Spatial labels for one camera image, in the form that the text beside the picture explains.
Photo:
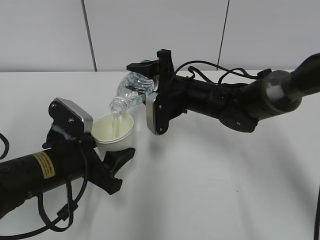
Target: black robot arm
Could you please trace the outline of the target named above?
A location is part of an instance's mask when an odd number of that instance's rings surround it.
[[[148,128],[155,135],[164,134],[169,121],[187,110],[219,119],[225,126],[245,133],[255,130],[258,121],[295,110],[302,97],[320,92],[320,54],[306,59],[295,71],[271,71],[266,69],[249,75],[225,69],[205,61],[190,61],[174,71],[171,51],[162,49],[157,52],[158,60],[148,63],[132,63],[129,71],[137,72],[148,78],[157,77],[159,84],[145,101]],[[218,83],[206,78],[199,70],[197,73],[206,81],[177,75],[183,66],[193,63],[209,64],[225,70]],[[194,73],[197,70],[189,67]],[[222,83],[223,77],[232,73],[254,79],[250,84]]]
[[[110,195],[116,193],[121,188],[122,180],[116,178],[115,174],[135,154],[134,148],[107,151],[101,161],[94,150],[96,143],[90,134],[93,118],[72,101],[57,97],[49,105],[49,115],[53,123],[42,145],[43,151],[0,163],[0,219],[25,200],[37,197],[39,215],[45,226],[30,233],[0,236],[0,240],[29,238],[48,229],[65,231],[73,222],[73,212],[78,208],[87,182]],[[83,184],[73,199],[71,181],[80,177],[83,177]],[[57,213],[57,218],[51,221],[44,210],[43,193],[64,184],[68,203]],[[67,227],[56,226],[59,221],[67,219]]]

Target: white tabletop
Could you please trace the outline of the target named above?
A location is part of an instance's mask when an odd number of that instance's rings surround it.
[[[10,141],[6,160],[41,150],[55,97],[74,101],[97,120],[109,112],[125,72],[0,73],[0,133]],[[217,80],[221,71],[206,74]],[[228,82],[246,82],[237,76]],[[240,133],[217,119],[189,112],[154,136],[145,106],[135,120],[136,154],[108,195],[89,183],[74,225],[33,239],[60,240],[306,240],[313,238],[319,189],[320,94],[295,112]],[[74,182],[77,194],[82,179]],[[66,203],[64,186],[45,193],[51,219]],[[31,199],[0,220],[0,235],[42,227]]]

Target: plastic water bottle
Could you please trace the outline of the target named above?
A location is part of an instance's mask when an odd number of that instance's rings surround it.
[[[111,101],[111,113],[122,116],[129,108],[139,105],[158,88],[158,76],[149,79],[139,73],[130,72],[120,82],[116,96]]]

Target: white wall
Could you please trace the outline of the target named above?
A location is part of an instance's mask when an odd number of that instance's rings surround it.
[[[228,0],[85,0],[98,71],[172,50],[217,62]],[[230,0],[220,63],[293,69],[320,52],[320,1]],[[0,71],[93,71],[81,0],[2,0]]]
[[[172,50],[175,65],[218,60],[227,0],[86,1],[97,68],[123,71],[126,65],[157,59]]]
[[[231,0],[221,64],[295,69],[320,52],[319,0]]]
[[[92,71],[79,0],[1,0],[0,72]]]

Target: cup rim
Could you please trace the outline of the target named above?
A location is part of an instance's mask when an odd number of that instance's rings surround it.
[[[134,118],[131,116],[131,114],[129,114],[128,112],[125,112],[124,114],[128,115],[130,120],[131,120],[131,122],[132,122],[132,126],[130,127],[130,130],[125,135],[122,135],[122,136],[117,137],[117,138],[112,139],[112,140],[100,140],[100,139],[97,139],[93,135],[93,133],[92,133],[93,130],[91,130],[91,135],[94,138],[94,140],[99,144],[113,144],[113,143],[117,143],[117,142],[125,139],[132,132],[132,130],[134,128],[134,125],[135,125],[135,121],[134,121]],[[100,119],[102,119],[102,118],[104,118],[106,116],[109,116],[109,115],[112,115],[112,113],[107,113],[107,114],[101,116],[95,123],[97,123]]]

